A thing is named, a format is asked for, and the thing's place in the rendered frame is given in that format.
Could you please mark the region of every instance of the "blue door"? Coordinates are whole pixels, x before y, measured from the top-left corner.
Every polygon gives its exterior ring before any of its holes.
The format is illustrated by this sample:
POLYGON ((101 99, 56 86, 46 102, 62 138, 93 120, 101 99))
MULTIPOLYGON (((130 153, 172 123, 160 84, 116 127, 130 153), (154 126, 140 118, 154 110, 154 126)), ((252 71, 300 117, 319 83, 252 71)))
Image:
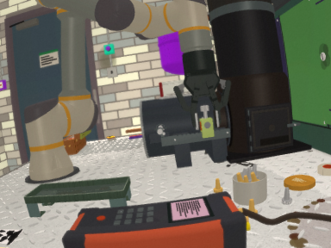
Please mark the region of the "blue door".
MULTIPOLYGON (((57 98, 62 88, 60 64, 61 22, 57 18, 56 12, 39 16, 37 19, 39 24, 33 27, 19 31, 15 26, 12 28, 17 94, 28 161, 30 160, 30 150, 28 149, 24 109, 32 104, 57 98), (59 51, 59 64, 41 68, 39 54, 56 49, 59 51)), ((86 89, 91 92, 90 70, 86 49, 85 58, 86 89)), ((98 140, 97 126, 92 128, 91 133, 86 136, 86 140, 98 140)))

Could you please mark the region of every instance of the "gray container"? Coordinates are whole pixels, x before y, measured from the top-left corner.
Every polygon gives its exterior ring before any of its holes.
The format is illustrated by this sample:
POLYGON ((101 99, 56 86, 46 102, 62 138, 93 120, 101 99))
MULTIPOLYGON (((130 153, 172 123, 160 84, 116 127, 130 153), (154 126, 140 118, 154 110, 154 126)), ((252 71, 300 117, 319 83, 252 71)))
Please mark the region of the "gray container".
POLYGON ((254 199, 254 204, 264 202, 267 197, 266 174, 258 171, 258 178, 258 182, 241 183, 234 175, 234 202, 240 205, 248 205, 250 199, 254 199))

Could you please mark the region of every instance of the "brick wall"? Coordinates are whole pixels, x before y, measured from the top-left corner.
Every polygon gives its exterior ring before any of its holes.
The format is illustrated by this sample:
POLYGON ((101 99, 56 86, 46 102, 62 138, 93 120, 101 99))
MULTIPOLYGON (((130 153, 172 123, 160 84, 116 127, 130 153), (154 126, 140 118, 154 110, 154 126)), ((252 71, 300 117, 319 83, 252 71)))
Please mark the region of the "brick wall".
MULTIPOLYGON (((171 2, 138 1, 152 6, 171 2)), ((29 11, 39 7, 36 5, 35 0, 0 0, 1 73, 8 84, 7 90, 0 91, 0 176, 22 165, 10 98, 4 19, 6 15, 19 10, 29 11)), ((158 39, 140 40, 135 34, 107 30, 96 22, 91 22, 91 27, 104 134, 116 137, 135 134, 125 131, 141 127, 140 102, 159 97, 159 82, 184 80, 184 76, 173 75, 162 69, 158 39), (103 45, 108 44, 108 40, 116 49, 111 63, 118 73, 114 78, 107 77, 110 61, 109 56, 103 53, 103 45)))

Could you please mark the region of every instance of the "diamond plate floor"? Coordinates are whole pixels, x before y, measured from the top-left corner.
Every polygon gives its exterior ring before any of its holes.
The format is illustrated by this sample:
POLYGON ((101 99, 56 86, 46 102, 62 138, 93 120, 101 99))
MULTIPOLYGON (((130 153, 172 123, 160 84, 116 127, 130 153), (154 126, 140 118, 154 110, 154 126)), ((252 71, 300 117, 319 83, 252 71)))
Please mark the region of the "diamond plate floor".
MULTIPOLYGON (((130 177, 131 201, 128 205, 165 202, 197 196, 214 194, 215 180, 220 178, 223 190, 233 197, 232 176, 242 172, 240 164, 214 164, 203 151, 193 152, 190 168, 177 169, 174 156, 147 158, 141 139, 118 138, 89 142, 78 154, 71 156, 73 165, 80 172, 60 182, 82 181, 110 177, 130 177)), ((303 206, 316 199, 326 201, 310 208, 310 212, 331 214, 331 196, 329 185, 331 177, 317 173, 319 164, 331 163, 331 156, 315 149, 306 152, 254 160, 258 171, 263 171, 268 178, 268 197, 256 205, 259 214, 267 218, 304 211, 303 206), (284 179, 291 175, 306 174, 315 178, 316 186, 308 191, 291 191, 291 205, 283 205, 284 179)), ((30 218, 23 197, 38 184, 24 182, 28 176, 28 164, 18 170, 0 177, 0 229, 23 229, 21 235, 11 245, 0 247, 13 248, 59 248, 63 247, 62 237, 78 217, 81 208, 108 208, 109 201, 78 201, 55 203, 52 206, 41 206, 46 211, 41 218, 30 218)), ((331 223, 312 220, 303 221, 297 230, 290 230, 289 222, 276 226, 265 226, 258 221, 250 220, 251 231, 247 232, 247 248, 253 247, 293 247, 289 235, 299 233, 299 238, 307 239, 305 247, 330 247, 331 223)))

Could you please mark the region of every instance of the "pink screen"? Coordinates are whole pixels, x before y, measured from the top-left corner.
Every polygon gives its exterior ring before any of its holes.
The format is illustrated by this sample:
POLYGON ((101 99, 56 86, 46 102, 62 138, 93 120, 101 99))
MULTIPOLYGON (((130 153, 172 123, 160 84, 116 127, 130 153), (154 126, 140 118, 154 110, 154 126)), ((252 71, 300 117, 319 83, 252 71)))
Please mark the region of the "pink screen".
POLYGON ((171 207, 172 221, 210 216, 203 198, 189 201, 172 202, 171 207))

